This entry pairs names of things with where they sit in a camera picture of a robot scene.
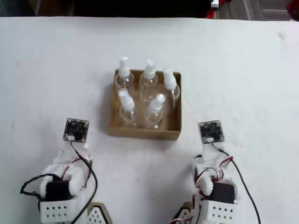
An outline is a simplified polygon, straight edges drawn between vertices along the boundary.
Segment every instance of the gray floor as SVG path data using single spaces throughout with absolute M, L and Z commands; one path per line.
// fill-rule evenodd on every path
M 217 19 L 288 21 L 290 0 L 232 0 L 218 9 Z

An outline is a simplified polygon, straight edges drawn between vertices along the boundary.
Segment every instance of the white wire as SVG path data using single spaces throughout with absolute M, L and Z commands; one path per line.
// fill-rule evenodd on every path
M 170 224 L 172 224 L 173 222 L 183 222 L 183 221 L 191 221 L 193 217 L 190 217 L 190 218 L 176 218 L 176 219 L 173 219 Z

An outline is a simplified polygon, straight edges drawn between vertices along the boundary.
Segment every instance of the black wire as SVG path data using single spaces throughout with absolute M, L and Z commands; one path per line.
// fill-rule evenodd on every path
M 39 201 L 44 201 L 44 198 L 42 198 L 42 196 L 40 194 L 38 194 L 36 191 L 28 192 L 28 191 L 24 191 L 24 189 L 25 189 L 25 187 L 29 183 L 31 183 L 33 181 L 36 181 L 37 179 L 45 177 L 45 176 L 52 176 L 53 177 L 53 181 L 61 180 L 61 178 L 59 176 L 57 176 L 56 174 L 42 174 L 42 175 L 33 177 L 33 178 L 31 178 L 30 180 L 26 181 L 23 184 L 23 186 L 21 187 L 21 190 L 20 190 L 20 194 L 25 194 L 25 195 L 29 195 L 29 196 L 35 196 L 35 197 L 37 197 L 37 199 Z
M 87 207 L 89 206 L 89 204 L 92 202 L 95 193 L 97 192 L 98 189 L 98 179 L 96 174 L 94 173 L 92 167 L 90 166 L 90 164 L 88 164 L 88 162 L 86 161 L 86 159 L 84 159 L 80 153 L 75 149 L 75 147 L 73 146 L 73 141 L 70 141 L 72 148 L 75 150 L 75 153 L 77 154 L 77 156 L 86 164 L 86 166 L 89 168 L 90 172 L 92 173 L 94 180 L 95 180 L 95 187 L 94 187 L 94 191 L 93 194 L 91 195 L 91 197 L 89 198 L 88 202 L 86 203 L 86 205 L 83 207 L 83 209 L 78 213 L 78 215 L 74 218 L 74 220 L 71 222 L 71 224 L 75 224 L 75 222 L 80 218 L 80 216 L 83 214 L 83 212 L 87 209 Z
M 219 152 L 224 153 L 225 155 L 229 156 L 229 154 L 228 154 L 227 152 L 225 152 L 224 150 L 222 150 L 222 149 L 220 149 L 220 148 L 217 148 L 213 143 L 210 142 L 210 144 L 211 144 L 215 149 L 217 149 Z M 246 192 L 247 192 L 247 194 L 248 194 L 248 196 L 249 196 L 249 198 L 250 198 L 250 200 L 251 200 L 251 202 L 252 202 L 252 205 L 253 205 L 253 207 L 254 207 L 254 210 L 256 211 L 257 221 L 258 221 L 259 224 L 261 224 L 261 218 L 260 218 L 260 214 L 258 213 L 258 210 L 257 210 L 257 207 L 256 207 L 256 203 L 254 202 L 254 200 L 253 200 L 251 194 L 249 193 L 249 190 L 248 190 L 248 188 L 247 188 L 247 186 L 246 186 L 246 184 L 245 184 L 245 181 L 244 181 L 244 179 L 243 179 L 243 177 L 242 177 L 242 174 L 241 174 L 241 172 L 240 172 L 240 170 L 239 170 L 237 164 L 235 163 L 234 160 L 232 160 L 232 163 L 233 163 L 233 165 L 235 166 L 236 170 L 238 171 L 238 174 L 239 174 L 240 179 L 241 179 L 241 181 L 242 181 L 242 183 L 243 183 L 243 185 L 244 185 L 244 188 L 245 188 L 245 190 L 246 190 Z
M 199 221 L 200 212 L 201 212 L 201 205 L 199 205 L 199 213 L 198 213 L 197 220 L 196 220 L 196 223 L 195 223 L 195 224 L 197 224 L 197 223 L 198 223 L 198 221 Z

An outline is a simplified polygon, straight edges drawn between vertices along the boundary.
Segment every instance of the perforated white bracket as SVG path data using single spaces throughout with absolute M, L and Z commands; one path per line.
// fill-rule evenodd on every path
M 104 219 L 104 214 L 98 207 L 93 207 L 89 216 L 87 217 L 87 224 L 108 224 Z
M 237 205 L 215 201 L 202 201 L 200 221 L 209 221 L 222 224 L 233 224 Z
M 181 219 L 188 219 L 191 218 L 191 214 L 189 212 L 188 209 L 182 209 L 178 218 Z M 191 224 L 192 223 L 192 219 L 190 219 L 189 221 L 182 221 L 182 222 L 176 222 L 177 224 Z
M 77 215 L 79 205 L 78 197 L 67 201 L 41 202 L 41 222 L 54 223 L 71 221 Z

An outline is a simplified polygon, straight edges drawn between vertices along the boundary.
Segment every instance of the cable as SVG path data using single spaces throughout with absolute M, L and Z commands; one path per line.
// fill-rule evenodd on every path
M 193 217 L 190 217 L 190 218 L 176 218 L 176 219 L 173 219 L 169 224 L 174 224 L 176 222 L 186 222 L 186 221 L 190 221 L 192 220 Z
M 75 150 L 75 153 L 77 154 L 77 156 L 86 164 L 86 166 L 89 168 L 90 172 L 92 173 L 93 177 L 94 177 L 94 181 L 95 181 L 95 187 L 94 187 L 94 191 L 93 194 L 91 195 L 91 197 L 89 198 L 88 202 L 86 203 L 86 205 L 83 207 L 83 209 L 78 213 L 78 215 L 74 218 L 74 220 L 71 222 L 71 224 L 75 224 L 75 222 L 80 218 L 80 216 L 83 214 L 83 212 L 87 209 L 87 207 L 89 206 L 89 204 L 92 202 L 95 193 L 97 192 L 98 189 L 98 179 L 96 174 L 94 173 L 92 167 L 90 164 L 88 164 L 88 162 L 86 161 L 86 159 L 84 159 L 80 153 L 75 149 L 75 147 L 73 146 L 73 141 L 70 141 L 72 148 Z
M 197 182 L 199 181 L 200 177 L 203 175 L 204 172 L 208 171 L 209 169 L 212 169 L 215 171 L 216 173 L 216 180 L 218 180 L 218 174 L 217 174 L 217 171 L 213 168 L 213 167 L 207 167 L 205 168 L 200 174 L 198 174 L 198 176 L 196 177 L 196 182 L 195 182 L 195 185 L 197 186 Z
M 83 161 L 81 158 L 76 158 L 76 159 L 74 159 L 71 163 L 77 162 L 77 161 L 79 161 L 79 160 L 80 160 L 80 161 Z M 90 163 L 90 166 L 92 167 L 92 166 L 93 166 L 93 161 L 89 161 L 89 163 Z M 65 172 L 66 172 L 69 168 L 70 168 L 70 167 L 67 166 L 67 167 L 64 169 L 64 171 L 63 171 L 63 173 L 62 173 L 62 176 L 61 176 L 61 179 L 64 178 Z M 89 169 L 89 171 L 88 171 L 88 175 L 87 175 L 87 178 L 86 178 L 86 180 L 85 180 L 85 184 L 84 184 L 84 187 L 85 187 L 85 188 L 87 187 L 87 181 L 89 180 L 90 175 L 91 175 L 91 172 L 90 172 L 90 169 Z
M 199 213 L 198 213 L 197 220 L 196 220 L 196 223 L 195 223 L 195 224 L 197 224 L 197 223 L 198 223 L 198 221 L 199 221 L 200 212 L 201 212 L 201 205 L 199 205 Z
M 36 176 L 36 177 L 33 177 L 31 178 L 29 181 L 26 181 L 23 186 L 21 187 L 21 190 L 20 190 L 20 194 L 25 194 L 25 195 L 29 195 L 29 196 L 35 196 L 37 197 L 37 199 L 39 201 L 44 201 L 44 199 L 42 198 L 42 196 L 40 194 L 38 194 L 36 191 L 32 191 L 32 192 L 28 192 L 28 191 L 24 191 L 25 187 L 33 182 L 33 181 L 36 181 L 37 179 L 39 178 L 42 178 L 42 177 L 45 177 L 45 176 L 52 176 L 53 177 L 53 181 L 60 181 L 61 178 L 59 176 L 57 176 L 56 174 L 42 174 L 42 175 L 39 175 L 39 176 Z
M 211 144 L 215 149 L 217 149 L 219 152 L 224 153 L 225 155 L 229 156 L 229 154 L 228 154 L 227 152 L 225 152 L 224 150 L 222 150 L 222 149 L 220 149 L 220 148 L 217 148 L 213 143 L 210 142 L 210 144 Z M 245 190 L 246 190 L 246 192 L 247 192 L 247 194 L 248 194 L 248 196 L 249 196 L 249 198 L 250 198 L 250 200 L 251 200 L 251 202 L 252 202 L 252 205 L 253 205 L 253 207 L 254 207 L 254 210 L 256 211 L 257 221 L 258 221 L 259 224 L 261 224 L 261 218 L 260 218 L 260 214 L 258 213 L 258 210 L 257 210 L 257 207 L 256 207 L 256 203 L 254 202 L 254 200 L 253 200 L 251 194 L 249 193 L 249 190 L 248 190 L 248 188 L 247 188 L 247 186 L 246 186 L 246 184 L 245 184 L 245 181 L 244 181 L 244 179 L 243 179 L 243 177 L 242 177 L 242 174 L 241 174 L 241 172 L 240 172 L 240 170 L 239 170 L 237 164 L 235 163 L 234 160 L 232 160 L 232 163 L 233 163 L 233 165 L 235 166 L 236 170 L 238 171 L 238 174 L 239 174 L 240 179 L 241 179 L 241 181 L 242 181 L 242 183 L 243 183 L 243 185 L 244 185 L 244 188 L 245 188 Z

